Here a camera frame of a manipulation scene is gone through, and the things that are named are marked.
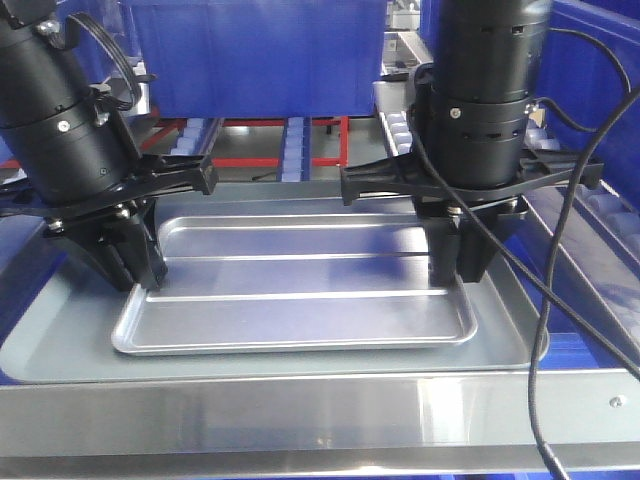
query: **gray plastic tray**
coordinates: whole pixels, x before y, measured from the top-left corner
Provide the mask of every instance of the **gray plastic tray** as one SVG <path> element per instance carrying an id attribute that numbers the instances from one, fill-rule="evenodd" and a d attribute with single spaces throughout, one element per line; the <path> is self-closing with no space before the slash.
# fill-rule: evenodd
<path id="1" fill-rule="evenodd" d="M 435 347 L 477 330 L 460 282 L 430 285 L 415 216 L 180 217 L 159 236 L 169 274 L 132 291 L 124 353 Z"/>

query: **metal frame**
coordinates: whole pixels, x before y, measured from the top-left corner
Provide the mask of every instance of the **metal frame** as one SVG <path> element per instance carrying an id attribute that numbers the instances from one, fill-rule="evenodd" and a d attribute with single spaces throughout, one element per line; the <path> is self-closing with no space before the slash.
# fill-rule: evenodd
<path id="1" fill-rule="evenodd" d="M 226 120 L 226 127 L 282 127 L 285 120 Z M 337 157 L 314 157 L 311 164 L 315 167 L 345 167 L 349 161 L 349 117 L 342 116 L 339 119 L 314 119 L 314 127 L 323 126 L 331 128 L 340 127 L 340 155 Z M 279 158 L 255 157 L 255 158 L 214 158 L 214 164 L 218 168 L 224 167 L 277 167 Z"/>

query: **blue crate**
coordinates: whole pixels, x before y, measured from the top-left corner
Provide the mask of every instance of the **blue crate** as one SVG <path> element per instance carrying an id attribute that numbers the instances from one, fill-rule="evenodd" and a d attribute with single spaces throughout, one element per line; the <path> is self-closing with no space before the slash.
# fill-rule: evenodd
<path id="1" fill-rule="evenodd" d="M 0 137 L 0 165 L 9 160 L 12 156 L 13 154 L 11 153 L 11 150 L 9 150 L 9 147 L 7 147 Z"/>
<path id="2" fill-rule="evenodd" d="M 640 2 L 637 0 L 583 0 L 597 7 L 604 8 L 611 12 L 626 15 L 627 17 L 640 20 Z"/>
<path id="3" fill-rule="evenodd" d="M 628 3 L 640 12 L 636 2 Z M 551 24 L 599 38 L 620 58 L 632 84 L 640 83 L 640 21 L 584 2 L 556 0 Z M 555 98 L 580 123 L 598 126 L 620 101 L 622 89 L 602 53 L 579 39 L 551 33 L 542 57 L 538 93 Z M 571 148 L 581 148 L 590 138 L 569 129 L 553 115 L 549 123 Z M 636 207 L 640 207 L 639 126 L 640 105 L 636 104 L 596 152 L 605 162 L 605 180 Z"/>
<path id="4" fill-rule="evenodd" d="M 367 115 L 386 0 L 121 0 L 168 117 Z"/>

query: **screw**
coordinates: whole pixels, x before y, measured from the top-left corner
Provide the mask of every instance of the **screw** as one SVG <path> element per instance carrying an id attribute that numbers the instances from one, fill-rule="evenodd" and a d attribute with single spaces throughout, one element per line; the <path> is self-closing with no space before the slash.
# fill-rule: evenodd
<path id="1" fill-rule="evenodd" d="M 609 400 L 609 405 L 611 405 L 611 408 L 620 408 L 625 403 L 627 403 L 627 397 L 625 397 L 624 395 L 616 395 L 611 400 Z"/>
<path id="2" fill-rule="evenodd" d="M 54 233 L 60 233 L 64 231 L 64 223 L 59 218 L 52 219 L 48 224 L 49 230 Z"/>
<path id="3" fill-rule="evenodd" d="M 528 103 L 526 107 L 524 107 L 524 114 L 529 115 L 530 113 L 537 112 L 540 107 L 537 103 Z"/>
<path id="4" fill-rule="evenodd" d="M 60 120 L 58 122 L 58 130 L 61 132 L 68 132 L 71 129 L 71 124 L 66 120 Z"/>
<path id="5" fill-rule="evenodd" d="M 121 218 L 123 220 L 126 220 L 131 217 L 131 212 L 129 211 L 129 209 L 126 208 L 121 203 L 116 205 L 116 208 L 118 209 L 118 211 L 116 212 L 116 217 Z"/>
<path id="6" fill-rule="evenodd" d="M 447 213 L 452 217 L 457 217 L 459 215 L 462 215 L 462 208 L 458 207 L 457 205 L 449 205 L 447 207 Z"/>
<path id="7" fill-rule="evenodd" d="M 96 116 L 96 121 L 94 122 L 96 127 L 101 127 L 105 123 L 109 121 L 109 112 L 101 112 Z"/>
<path id="8" fill-rule="evenodd" d="M 48 37 L 60 32 L 60 22 L 57 20 L 45 20 L 36 25 L 36 31 L 43 37 Z"/>

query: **black bracket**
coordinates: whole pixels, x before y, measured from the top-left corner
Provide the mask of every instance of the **black bracket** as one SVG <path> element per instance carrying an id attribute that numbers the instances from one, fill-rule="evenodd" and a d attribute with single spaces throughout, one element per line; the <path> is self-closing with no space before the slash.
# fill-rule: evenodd
<path id="1" fill-rule="evenodd" d="M 210 156 L 143 155 L 122 183 L 73 204 L 45 204 L 28 179 L 0 186 L 0 217 L 43 217 L 45 237 L 118 290 L 134 283 L 157 289 L 167 267 L 158 248 L 155 197 L 192 190 L 209 195 L 217 181 Z"/>
<path id="2" fill-rule="evenodd" d="M 569 180 L 578 154 L 547 150 L 522 150 L 516 179 L 487 190 L 454 188 L 466 202 L 494 202 L 516 197 L 540 187 Z M 603 164 L 592 159 L 584 170 L 581 183 L 595 188 L 602 177 Z M 351 205 L 363 193 L 393 192 L 414 197 L 447 198 L 447 194 L 427 173 L 417 154 L 410 152 L 356 167 L 341 173 L 342 199 Z"/>
<path id="3" fill-rule="evenodd" d="M 529 207 L 522 194 L 569 180 L 578 154 L 525 149 L 516 179 L 490 190 L 454 188 L 475 210 L 480 220 L 505 241 L 526 220 Z M 591 159 L 581 183 L 595 188 L 603 164 Z M 496 253 L 448 199 L 447 193 L 427 173 L 417 154 L 387 158 L 341 172 L 342 198 L 350 205 L 363 193 L 392 192 L 413 197 L 416 214 L 429 242 L 430 275 L 435 284 L 453 282 L 457 273 L 465 282 L 478 282 Z"/>

